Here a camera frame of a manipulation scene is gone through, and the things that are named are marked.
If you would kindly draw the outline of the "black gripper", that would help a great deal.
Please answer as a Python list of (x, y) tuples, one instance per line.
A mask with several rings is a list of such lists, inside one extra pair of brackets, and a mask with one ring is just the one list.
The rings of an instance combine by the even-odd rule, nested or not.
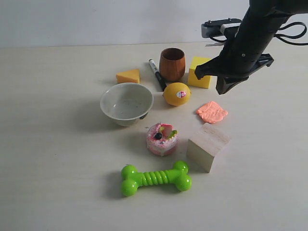
[(273, 36), (236, 36), (224, 46), (219, 56), (198, 65), (198, 80), (206, 75), (217, 76), (216, 91), (225, 94), (257, 70), (270, 66), (274, 59), (263, 51)]

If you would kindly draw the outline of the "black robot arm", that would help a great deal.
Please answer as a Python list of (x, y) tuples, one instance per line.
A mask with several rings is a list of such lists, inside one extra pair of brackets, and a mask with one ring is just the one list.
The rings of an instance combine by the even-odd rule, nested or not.
[(237, 84), (274, 59), (263, 51), (287, 20), (308, 12), (306, 0), (251, 0), (243, 19), (208, 20), (201, 25), (202, 37), (225, 36), (219, 56), (198, 65), (194, 71), (198, 80), (217, 77), (216, 90), (225, 94)]

